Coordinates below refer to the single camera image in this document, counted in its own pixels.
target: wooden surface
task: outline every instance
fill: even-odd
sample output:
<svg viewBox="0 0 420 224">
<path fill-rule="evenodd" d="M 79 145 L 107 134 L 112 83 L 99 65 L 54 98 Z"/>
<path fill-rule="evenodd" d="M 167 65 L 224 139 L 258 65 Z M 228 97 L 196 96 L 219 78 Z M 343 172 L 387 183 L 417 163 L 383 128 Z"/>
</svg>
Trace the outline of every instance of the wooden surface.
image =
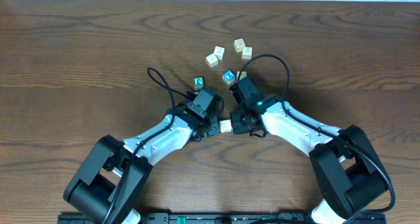
<svg viewBox="0 0 420 224">
<path fill-rule="evenodd" d="M 55 223 L 74 212 L 62 193 L 96 141 L 160 122 L 170 100 L 147 67 L 180 91 L 204 76 L 227 118 L 237 105 L 221 77 L 243 65 L 233 47 L 241 37 L 253 56 L 289 64 L 294 107 L 369 135 L 396 190 L 388 222 L 418 223 L 419 4 L 141 0 L 0 1 L 0 223 Z M 225 59 L 209 68 L 216 45 Z M 275 60 L 253 63 L 248 75 L 282 93 Z M 277 212 L 310 210 L 321 198 L 295 147 L 227 133 L 158 163 L 139 206 Z M 388 202 L 384 194 L 371 207 Z"/>
</svg>

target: wire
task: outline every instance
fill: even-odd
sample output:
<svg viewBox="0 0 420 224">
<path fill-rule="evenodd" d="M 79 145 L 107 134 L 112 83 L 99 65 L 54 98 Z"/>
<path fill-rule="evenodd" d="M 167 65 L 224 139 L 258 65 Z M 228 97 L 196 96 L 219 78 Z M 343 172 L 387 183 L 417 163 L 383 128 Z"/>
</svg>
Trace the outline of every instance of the wire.
<svg viewBox="0 0 420 224">
<path fill-rule="evenodd" d="M 361 157 L 365 158 L 370 164 L 372 164 L 376 168 L 376 170 L 378 171 L 378 173 L 382 177 L 382 179 L 385 181 L 385 185 L 387 186 L 387 188 L 388 188 L 388 190 L 390 192 L 390 203 L 389 203 L 389 205 L 386 208 L 381 208 L 381 209 L 376 209 L 376 210 L 367 210 L 367 211 L 369 211 L 369 212 L 386 212 L 386 211 L 391 210 L 394 207 L 395 200 L 396 200 L 395 191 L 394 191 L 394 187 L 392 186 L 391 180 L 390 180 L 390 178 L 387 175 L 385 175 L 385 172 L 381 168 L 379 168 L 379 166 L 376 164 L 376 162 L 374 162 L 373 159 L 371 159 L 371 157 L 368 155 L 368 153 L 365 150 L 363 150 L 362 148 L 359 148 L 357 146 L 354 146 L 354 145 L 350 144 L 349 142 L 345 141 L 344 139 L 342 139 L 340 137 L 337 137 L 335 135 L 332 135 L 332 134 L 330 134 L 328 132 L 323 131 L 321 127 L 315 127 L 315 126 L 313 126 L 313 125 L 311 125 L 309 123 L 306 123 L 306 122 L 300 120 L 299 118 L 297 118 L 296 116 L 294 116 L 290 112 L 290 110 L 286 109 L 286 107 L 285 107 L 285 101 L 287 100 L 287 90 L 289 89 L 289 84 L 290 84 L 290 72 L 289 72 L 289 68 L 287 67 L 287 64 L 280 57 L 274 56 L 274 55 L 270 55 L 270 54 L 263 54 L 263 55 L 259 55 L 259 56 L 256 56 L 256 57 L 252 58 L 251 60 L 249 60 L 249 62 L 247 62 L 247 63 L 245 63 L 245 65 L 243 65 L 241 71 L 239 72 L 238 79 L 240 79 L 242 72 L 247 68 L 247 66 L 251 62 L 253 62 L 254 60 L 257 60 L 260 57 L 265 57 L 265 56 L 266 57 L 272 57 L 272 58 L 275 58 L 275 59 L 279 60 L 283 64 L 283 66 L 285 68 L 285 71 L 286 71 L 286 74 L 287 74 L 287 80 L 286 80 L 286 85 L 285 85 L 284 91 L 283 91 L 282 108 L 283 108 L 284 112 L 286 113 L 286 115 L 290 116 L 291 118 L 293 118 L 297 122 L 299 122 L 299 123 L 301 123 L 301 124 L 303 124 L 303 125 L 311 128 L 311 129 L 317 131 L 318 133 L 321 133 L 323 135 L 326 135 L 328 137 L 331 137 L 333 139 L 337 139 L 338 141 L 341 141 L 342 143 L 344 143 L 345 146 L 349 147 L 349 149 L 355 151 Z"/>
<path fill-rule="evenodd" d="M 277 224 L 316 224 L 313 221 L 298 221 L 298 220 L 290 220 L 290 219 L 264 219 L 253 221 L 250 224 L 269 224 L 269 223 L 277 223 Z"/>
<path fill-rule="evenodd" d="M 157 83 L 158 85 L 160 85 L 160 87 L 162 87 L 162 88 L 164 88 L 164 89 L 168 89 L 167 88 L 167 86 L 166 85 L 163 85 L 162 83 L 160 83 L 158 80 L 156 80 L 150 73 L 149 73 L 149 69 L 151 69 L 151 68 L 148 68 L 147 69 L 147 74 L 148 74 L 148 76 L 150 77 L 150 79 L 152 79 L 155 83 Z M 183 96 L 184 98 L 186 98 L 186 99 L 189 99 L 188 97 L 187 97 L 187 95 L 185 95 L 184 93 L 181 93 L 180 91 L 177 91 L 177 90 L 175 90 L 175 89 L 172 89 L 172 88 L 169 88 L 172 92 L 174 92 L 174 93 L 178 93 L 179 95 L 181 95 L 181 96 Z"/>
<path fill-rule="evenodd" d="M 167 81 L 165 80 L 165 78 L 157 71 L 157 70 L 155 70 L 155 69 L 153 69 L 153 68 L 148 68 L 147 69 L 147 74 L 156 82 L 156 83 L 158 83 L 159 85 L 162 85 L 160 82 L 158 82 L 158 81 L 156 81 L 153 77 L 152 77 L 152 75 L 150 74 L 150 70 L 152 70 L 152 71 L 154 71 L 161 79 L 162 79 L 162 81 L 163 81 L 163 83 L 165 84 L 165 87 L 164 88 L 166 88 L 166 89 L 168 89 L 168 92 L 169 92 L 169 96 L 171 96 L 171 102 L 172 102 L 172 111 L 174 112 L 175 111 L 175 99 L 174 99 L 174 97 L 173 97 L 173 94 L 172 94 L 172 92 L 174 91 L 174 92 L 178 92 L 178 91 L 175 91 L 175 90 L 173 90 L 173 89 L 171 89 L 170 88 L 170 86 L 169 86 L 169 84 L 167 83 Z M 107 220 L 108 220 L 108 218 L 110 217 L 110 214 L 112 213 L 112 211 L 114 210 L 114 208 L 115 208 L 115 206 L 116 206 L 116 203 L 117 203 L 117 200 L 118 200 L 118 196 L 119 196 L 119 194 L 121 193 L 121 190 L 122 190 L 122 187 L 123 187 L 123 185 L 124 185 L 124 183 L 125 183 L 125 180 L 127 179 L 127 176 L 128 176 L 128 173 L 129 173 L 129 170 L 130 170 L 130 167 L 131 167 L 131 165 L 133 164 L 133 162 L 134 162 L 134 160 L 135 160 L 135 158 L 136 158 L 136 156 L 137 156 L 137 152 L 139 152 L 139 150 L 141 149 L 141 148 L 144 148 L 144 144 L 146 144 L 150 139 L 153 139 L 154 137 L 156 137 L 157 135 L 159 135 L 160 133 L 162 133 L 162 132 L 164 132 L 165 130 L 167 130 L 167 129 L 169 129 L 169 128 L 171 128 L 171 126 L 173 125 L 173 122 L 174 122 L 174 120 L 175 120 L 175 115 L 172 115 L 172 118 L 171 118 L 171 121 L 163 128 L 163 129 L 161 129 L 161 130 L 159 130 L 159 131 L 157 131 L 157 132 L 155 132 L 154 134 L 152 134 L 151 136 L 149 136 L 149 137 L 147 137 L 147 138 L 145 138 L 144 140 L 142 140 L 141 142 L 140 142 L 140 144 L 139 145 L 137 145 L 137 147 L 134 149 L 134 151 L 133 151 L 133 153 L 131 154 L 131 156 L 130 156 L 130 158 L 129 158 L 129 161 L 128 161 L 128 163 L 127 163 L 127 165 L 125 166 L 125 171 L 123 172 L 123 175 L 121 176 L 121 179 L 119 180 L 119 182 L 118 182 L 118 185 L 117 185 L 117 188 L 116 188 L 116 190 L 115 190 L 115 194 L 114 194 L 114 197 L 112 198 L 112 201 L 111 201 L 111 205 L 110 205 L 110 207 L 108 208 L 108 211 L 106 212 L 106 215 L 105 215 L 105 217 L 104 217 L 104 219 L 102 220 L 102 223 L 101 224 L 105 224 L 106 222 L 107 222 Z"/>
</svg>

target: brown tabletop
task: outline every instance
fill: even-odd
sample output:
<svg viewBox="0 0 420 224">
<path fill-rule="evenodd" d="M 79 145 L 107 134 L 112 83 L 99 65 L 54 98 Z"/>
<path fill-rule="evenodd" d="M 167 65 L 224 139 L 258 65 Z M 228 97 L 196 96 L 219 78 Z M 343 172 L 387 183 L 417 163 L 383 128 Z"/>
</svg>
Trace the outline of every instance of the brown tabletop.
<svg viewBox="0 0 420 224">
<path fill-rule="evenodd" d="M 0 0 L 0 223 L 55 223 L 75 212 L 62 193 L 96 141 L 161 121 L 170 99 L 147 67 L 179 91 L 204 76 L 228 118 L 237 104 L 222 73 L 245 63 L 238 38 L 253 56 L 289 64 L 295 108 L 368 134 L 396 191 L 388 222 L 418 223 L 419 4 L 145 0 Z M 205 57 L 216 45 L 224 60 L 210 68 Z M 279 62 L 260 59 L 247 72 L 261 91 L 282 93 Z M 311 210 L 321 199 L 297 148 L 225 133 L 158 163 L 139 206 L 278 212 Z M 388 202 L 386 193 L 369 207 Z"/>
</svg>

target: black cable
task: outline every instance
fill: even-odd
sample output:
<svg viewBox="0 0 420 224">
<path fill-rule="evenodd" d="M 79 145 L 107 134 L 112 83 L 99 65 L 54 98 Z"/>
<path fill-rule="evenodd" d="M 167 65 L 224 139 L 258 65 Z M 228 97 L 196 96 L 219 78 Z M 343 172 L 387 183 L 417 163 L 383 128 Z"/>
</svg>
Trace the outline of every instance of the black cable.
<svg viewBox="0 0 420 224">
<path fill-rule="evenodd" d="M 166 80 L 165 80 L 165 78 L 157 71 L 157 70 L 155 70 L 155 69 L 153 69 L 153 68 L 148 68 L 147 69 L 147 74 L 156 82 L 156 83 L 158 83 L 159 85 L 161 85 L 161 83 L 160 82 L 157 82 L 153 77 L 152 77 L 152 75 L 150 75 L 150 70 L 153 70 L 161 79 L 162 79 L 162 81 L 164 82 L 164 84 L 165 84 L 165 87 L 164 88 L 166 88 L 166 89 L 168 89 L 168 92 L 169 92 L 169 96 L 171 96 L 171 102 L 172 102 L 172 111 L 173 112 L 175 112 L 175 99 L 174 99 L 174 97 L 173 97 L 173 94 L 172 94 L 172 92 L 173 91 L 175 91 L 175 90 L 173 90 L 173 89 L 171 89 L 170 88 L 170 86 L 169 86 L 169 84 L 166 82 Z M 150 139 L 153 139 L 154 137 L 156 137 L 157 135 L 159 135 L 160 133 L 162 133 L 162 132 L 164 132 L 165 130 L 167 130 L 167 129 L 169 129 L 172 125 L 173 125 L 173 122 L 174 122 L 174 120 L 175 120 L 175 116 L 173 115 L 172 116 L 172 118 L 171 118 L 171 121 L 163 128 L 163 129 L 161 129 L 161 130 L 159 130 L 159 131 L 157 131 L 157 132 L 155 132 L 154 134 L 152 134 L 151 136 L 149 136 L 149 137 L 147 137 L 147 138 L 145 138 L 144 140 L 142 140 L 141 142 L 140 142 L 140 144 L 139 145 L 137 145 L 137 147 L 134 149 L 134 151 L 133 151 L 133 153 L 131 154 L 131 156 L 130 156 L 130 158 L 129 158 L 129 161 L 128 161 L 128 163 L 127 163 L 127 165 L 125 166 L 125 171 L 123 172 L 123 175 L 121 176 L 121 179 L 119 180 L 119 182 L 118 182 L 118 185 L 117 185 L 117 188 L 116 188 L 116 190 L 115 190 L 115 194 L 114 194 L 114 197 L 112 198 L 112 201 L 111 201 L 111 205 L 110 205 L 110 207 L 108 208 L 108 211 L 106 212 L 106 215 L 105 215 L 105 217 L 104 217 L 104 219 L 102 220 L 102 223 L 101 224 L 105 224 L 106 223 L 106 221 L 108 220 L 108 218 L 110 217 L 110 214 L 112 213 L 112 211 L 114 210 L 114 208 L 115 208 L 115 206 L 116 206 L 116 203 L 117 203 L 117 199 L 118 199 L 118 196 L 119 196 L 119 194 L 120 194 L 120 192 L 121 192 L 121 189 L 122 189 L 122 187 L 123 187 L 123 185 L 124 185 L 124 182 L 125 182 L 125 180 L 126 180 L 126 178 L 127 178 L 127 176 L 128 176 L 128 173 L 129 173 L 129 170 L 130 170 L 130 167 L 131 167 L 131 165 L 133 164 L 133 162 L 134 162 L 134 160 L 135 160 L 135 158 L 136 158 L 136 155 L 137 155 L 137 152 L 141 149 L 141 148 L 143 148 L 143 146 L 144 146 L 144 144 L 146 144 Z"/>
<path fill-rule="evenodd" d="M 250 224 L 269 224 L 269 223 L 277 223 L 277 224 L 316 224 L 313 221 L 298 221 L 298 220 L 290 220 L 290 219 L 264 219 L 253 221 Z"/>
<path fill-rule="evenodd" d="M 157 83 L 158 85 L 160 85 L 160 87 L 164 88 L 164 89 L 168 89 L 167 86 L 161 84 L 158 80 L 156 80 L 150 73 L 149 73 L 149 69 L 147 69 L 147 74 L 149 75 L 150 79 L 152 79 L 155 83 Z M 189 99 L 184 93 L 181 93 L 180 91 L 177 91 L 175 89 L 171 89 L 169 88 L 172 92 L 174 93 L 178 93 L 179 95 L 183 96 L 186 99 Z"/>
<path fill-rule="evenodd" d="M 370 164 L 372 164 L 376 168 L 376 170 L 378 171 L 379 175 L 384 180 L 385 185 L 387 186 L 387 188 L 388 188 L 388 190 L 390 192 L 391 199 L 390 199 L 389 205 L 386 208 L 380 208 L 380 209 L 376 209 L 376 210 L 367 210 L 367 211 L 369 211 L 369 212 L 386 212 L 386 211 L 391 210 L 394 207 L 394 205 L 395 205 L 395 199 L 396 199 L 395 198 L 394 187 L 392 186 L 391 180 L 390 180 L 390 178 L 387 175 L 385 175 L 385 172 L 382 169 L 380 169 L 379 166 L 370 158 L 370 156 L 367 154 L 367 152 L 365 150 L 363 150 L 362 148 L 359 148 L 357 146 L 354 146 L 354 145 L 348 143 L 347 141 L 345 141 L 344 139 L 342 139 L 340 137 L 337 137 L 335 135 L 332 135 L 332 134 L 330 134 L 328 132 L 323 131 L 321 127 L 315 127 L 313 125 L 310 125 L 309 123 L 306 123 L 306 122 L 300 120 L 299 118 L 295 117 L 290 112 L 290 110 L 286 109 L 286 107 L 285 107 L 285 101 L 287 100 L 287 90 L 289 89 L 289 84 L 290 84 L 290 72 L 289 72 L 289 68 L 287 67 L 287 64 L 280 57 L 274 56 L 274 55 L 270 55 L 270 54 L 263 54 L 263 55 L 259 55 L 259 56 L 256 56 L 256 57 L 252 58 L 251 60 L 249 60 L 249 62 L 247 62 L 245 65 L 243 65 L 243 67 L 242 67 L 242 69 L 241 69 L 241 71 L 239 73 L 238 79 L 240 79 L 242 72 L 247 68 L 247 66 L 251 62 L 253 62 L 254 60 L 256 60 L 256 59 L 258 59 L 260 57 L 264 57 L 264 56 L 272 57 L 272 58 L 275 58 L 275 59 L 279 60 L 283 64 L 283 66 L 285 68 L 285 71 L 286 71 L 286 74 L 287 74 L 287 80 L 286 80 L 286 85 L 285 85 L 285 88 L 284 88 L 284 91 L 283 91 L 282 108 L 283 108 L 284 112 L 286 113 L 286 115 L 290 116 L 291 118 L 293 118 L 297 122 L 299 122 L 299 123 L 301 123 L 301 124 L 303 124 L 303 125 L 311 128 L 311 129 L 317 131 L 318 133 L 321 133 L 323 135 L 326 135 L 328 137 L 331 137 L 333 139 L 337 139 L 338 141 L 341 141 L 342 143 L 344 143 L 345 146 L 349 147 L 349 149 L 355 151 L 361 157 L 365 158 Z"/>
</svg>

